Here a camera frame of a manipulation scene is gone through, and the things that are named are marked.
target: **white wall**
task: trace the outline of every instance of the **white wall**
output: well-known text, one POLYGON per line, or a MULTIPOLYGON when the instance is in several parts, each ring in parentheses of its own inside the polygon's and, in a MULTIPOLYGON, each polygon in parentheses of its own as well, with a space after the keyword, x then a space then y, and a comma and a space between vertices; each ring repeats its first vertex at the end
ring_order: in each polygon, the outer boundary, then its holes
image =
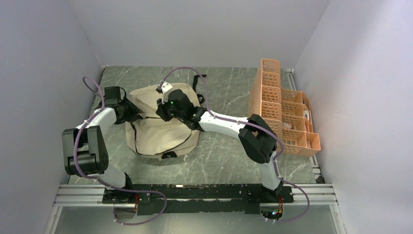
POLYGON ((296 66, 350 234, 413 230, 413 2, 332 0, 296 66))
POLYGON ((61 134, 88 114, 100 78, 92 47, 64 1, 0 2, 1 233, 43 233, 63 167, 61 134))
POLYGON ((69 0, 104 65, 296 65, 329 0, 69 0))

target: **stacked basket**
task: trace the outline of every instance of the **stacked basket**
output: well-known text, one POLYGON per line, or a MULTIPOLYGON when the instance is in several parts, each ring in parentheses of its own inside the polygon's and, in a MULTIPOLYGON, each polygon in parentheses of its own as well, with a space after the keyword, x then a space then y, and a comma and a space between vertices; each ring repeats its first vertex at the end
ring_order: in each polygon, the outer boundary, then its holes
POLYGON ((321 150, 304 92, 281 88, 280 62, 262 59, 249 98, 248 114, 260 115, 284 143, 284 152, 311 157, 321 150))

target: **backpack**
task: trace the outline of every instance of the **backpack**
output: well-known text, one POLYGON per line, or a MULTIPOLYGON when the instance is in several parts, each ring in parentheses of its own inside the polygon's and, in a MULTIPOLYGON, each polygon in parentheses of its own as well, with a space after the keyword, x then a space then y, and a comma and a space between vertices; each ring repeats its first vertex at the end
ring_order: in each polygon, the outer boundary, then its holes
MULTIPOLYGON (((193 87, 185 83, 172 83, 174 89, 181 89, 194 106, 200 106, 204 97, 196 94, 197 77, 193 87)), ((126 144, 136 154, 159 160, 189 154, 197 145, 199 131, 191 130, 176 118, 163 121, 156 113, 156 101, 162 94, 157 85, 137 89, 129 93, 129 100, 139 109, 140 119, 126 125, 126 144)))

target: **marble tabletop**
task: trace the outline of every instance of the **marble tabletop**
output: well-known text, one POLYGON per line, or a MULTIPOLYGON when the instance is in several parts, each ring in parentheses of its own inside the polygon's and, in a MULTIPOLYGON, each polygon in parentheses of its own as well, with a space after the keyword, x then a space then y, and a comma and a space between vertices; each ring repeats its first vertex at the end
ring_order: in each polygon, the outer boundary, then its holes
MULTIPOLYGON (((107 66, 100 85, 120 86, 127 93, 135 89, 159 84, 173 67, 107 66)), ((211 110, 236 117, 248 113, 249 91, 256 68, 239 67, 197 67, 207 74, 211 110)), ((192 84, 194 72, 178 70, 170 75, 168 82, 192 84)), ((282 87, 291 89, 282 71, 282 87)), ((202 82, 198 82, 197 93, 205 95, 202 82)), ((94 100, 92 110, 100 101, 94 100)), ((136 155, 126 145, 125 125, 113 125, 104 140, 110 163, 126 172, 135 184, 224 184, 260 183, 260 171, 250 160, 238 139, 214 133, 200 133, 197 147, 188 157, 157 160, 136 155)), ((278 159, 281 175, 293 183, 315 183, 310 159, 282 154, 278 159)), ((93 184, 93 180, 71 176, 71 184, 93 184)))

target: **black mounting plate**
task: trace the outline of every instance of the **black mounting plate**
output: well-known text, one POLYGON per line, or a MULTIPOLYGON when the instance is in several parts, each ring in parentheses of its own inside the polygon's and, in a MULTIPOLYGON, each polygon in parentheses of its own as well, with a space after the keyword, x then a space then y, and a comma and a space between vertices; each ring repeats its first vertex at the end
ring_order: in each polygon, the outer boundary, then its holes
MULTIPOLYGON (((260 214, 260 203, 278 203, 279 196, 262 184, 134 184, 134 190, 159 191, 168 199, 164 213, 198 212, 242 212, 260 214)), ((162 196, 146 193, 138 194, 138 215, 152 215, 164 206, 162 196)), ((290 186, 283 186, 280 192, 284 203, 294 202, 290 186)), ((116 204, 112 197, 103 195, 102 203, 116 204)))

